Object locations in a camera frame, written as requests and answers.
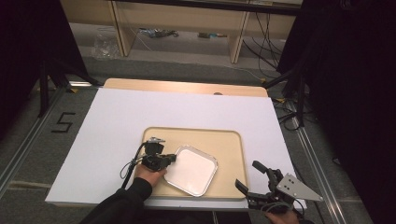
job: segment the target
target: white plastic container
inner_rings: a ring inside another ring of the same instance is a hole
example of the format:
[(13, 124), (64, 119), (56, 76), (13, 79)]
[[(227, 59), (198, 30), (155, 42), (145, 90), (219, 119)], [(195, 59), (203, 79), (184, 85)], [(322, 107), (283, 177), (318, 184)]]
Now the white plastic container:
[(194, 197), (205, 194), (218, 169), (217, 160), (191, 146), (182, 146), (174, 164), (168, 166), (166, 182)]

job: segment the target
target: floor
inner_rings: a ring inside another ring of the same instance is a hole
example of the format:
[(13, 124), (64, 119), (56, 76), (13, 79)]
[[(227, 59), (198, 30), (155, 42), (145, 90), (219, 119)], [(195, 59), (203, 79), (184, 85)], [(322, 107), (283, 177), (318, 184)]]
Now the floor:
[[(80, 24), (71, 24), (71, 27), (90, 75), (101, 81), (109, 77), (129, 77), (260, 86), (263, 80), (279, 76), (247, 46), (241, 48), (238, 63), (230, 63), (225, 37), (201, 38), (196, 33), (178, 32), (178, 36), (149, 38), (139, 34), (128, 57), (118, 56), (112, 41), (107, 42), (110, 45), (106, 50), (116, 53), (104, 57), (97, 54), (98, 35), (114, 38), (112, 27)], [(245, 37), (245, 40), (250, 48), (260, 51), (254, 41), (260, 44), (262, 38)], [(285, 40), (272, 42), (282, 50)], [(274, 62), (269, 51), (264, 50), (262, 55)], [(71, 76), (70, 80), (79, 79)], [(269, 89), (269, 96), (282, 98), (280, 92), (284, 84)], [(0, 143), (0, 172), (7, 169), (18, 149), (29, 148), (4, 195), (0, 196), (0, 223), (76, 223), (91, 211), (90, 207), (56, 207), (45, 203), (44, 199), (95, 93), (95, 88), (80, 88), (77, 93), (64, 91), (62, 94), (59, 90), (51, 90), (51, 114), (43, 127), (38, 128), (34, 141), (29, 142), (26, 137), (32, 135), (29, 131), (37, 121), (39, 106), (39, 92), (32, 90), (19, 118)], [(295, 102), (289, 99), (286, 103), (274, 103), (274, 106), (277, 115), (282, 117), (294, 110)], [(56, 123), (65, 111), (75, 113), (73, 126), (62, 137), (53, 139), (52, 131), (59, 129)], [(280, 123), (297, 177), (326, 199), (325, 203), (308, 202), (305, 217), (315, 223), (372, 223), (342, 166), (332, 161), (331, 146), (309, 107), (309, 101), (305, 111), (304, 128), (293, 130), (295, 119)], [(252, 210), (249, 215), (254, 224), (268, 223), (260, 211)]]

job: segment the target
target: metal bracket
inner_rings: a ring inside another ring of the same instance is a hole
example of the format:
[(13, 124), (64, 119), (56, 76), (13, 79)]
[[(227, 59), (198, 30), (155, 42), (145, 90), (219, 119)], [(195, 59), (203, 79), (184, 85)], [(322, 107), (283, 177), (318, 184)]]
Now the metal bracket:
[(165, 140), (157, 137), (150, 137), (150, 139), (147, 141), (148, 143), (161, 143), (165, 142)]
[(316, 194), (312, 189), (307, 187), (305, 184), (303, 184), (303, 182), (291, 174), (285, 175), (285, 177), (277, 185), (277, 189), (285, 194), (288, 194), (294, 199), (323, 201), (323, 198), (320, 195)]

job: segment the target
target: robotic arm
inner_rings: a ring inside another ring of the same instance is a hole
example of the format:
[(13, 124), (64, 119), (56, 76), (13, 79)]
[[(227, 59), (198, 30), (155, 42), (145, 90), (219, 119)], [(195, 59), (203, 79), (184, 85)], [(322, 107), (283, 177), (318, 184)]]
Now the robotic arm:
[(267, 168), (259, 161), (254, 161), (252, 165), (263, 174), (267, 174), (270, 192), (266, 194), (248, 192), (248, 187), (236, 179), (235, 186), (246, 196), (248, 208), (282, 214), (293, 207), (296, 199), (323, 201), (322, 197), (293, 175), (283, 176), (280, 170)]

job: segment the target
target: electronic device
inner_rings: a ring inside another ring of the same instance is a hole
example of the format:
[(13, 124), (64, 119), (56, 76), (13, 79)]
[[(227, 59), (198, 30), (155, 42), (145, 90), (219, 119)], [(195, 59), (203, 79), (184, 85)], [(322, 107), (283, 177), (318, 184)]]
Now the electronic device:
[[(161, 154), (163, 153), (163, 145), (160, 144), (161, 142), (165, 142), (165, 140), (162, 140), (161, 138), (157, 138), (157, 137), (150, 137), (149, 140), (147, 140), (146, 142), (142, 143), (142, 145), (140, 145), (134, 158), (130, 162), (128, 162), (121, 170), (122, 172), (125, 169), (125, 167), (129, 165), (126, 176), (120, 175), (121, 178), (125, 178), (122, 184), (123, 189), (125, 189), (129, 181), (129, 178), (131, 177), (132, 171), (134, 170), (134, 167), (140, 161), (142, 161), (142, 164), (147, 166), (152, 171), (160, 171), (166, 168), (172, 162), (176, 161), (177, 158), (176, 154), (167, 154), (167, 155)], [(140, 155), (140, 151), (142, 147), (145, 148), (145, 153), (143, 155)]]

